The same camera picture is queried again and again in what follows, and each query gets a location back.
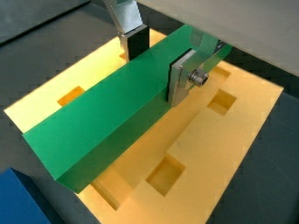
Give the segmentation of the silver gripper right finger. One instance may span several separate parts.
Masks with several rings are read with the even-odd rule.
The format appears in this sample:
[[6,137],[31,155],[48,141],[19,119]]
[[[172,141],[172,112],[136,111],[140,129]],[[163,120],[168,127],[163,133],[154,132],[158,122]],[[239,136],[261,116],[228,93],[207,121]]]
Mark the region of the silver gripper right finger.
[[191,45],[170,65],[167,101],[176,107],[194,87],[202,87],[212,68],[227,57],[227,43],[200,30],[191,30]]

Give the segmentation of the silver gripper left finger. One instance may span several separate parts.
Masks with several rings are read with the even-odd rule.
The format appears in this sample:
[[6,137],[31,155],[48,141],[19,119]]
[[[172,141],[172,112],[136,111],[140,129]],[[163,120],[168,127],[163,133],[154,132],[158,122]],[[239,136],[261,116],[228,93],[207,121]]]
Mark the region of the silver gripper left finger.
[[150,48],[150,27],[143,23],[136,0],[103,0],[112,17],[126,60]]

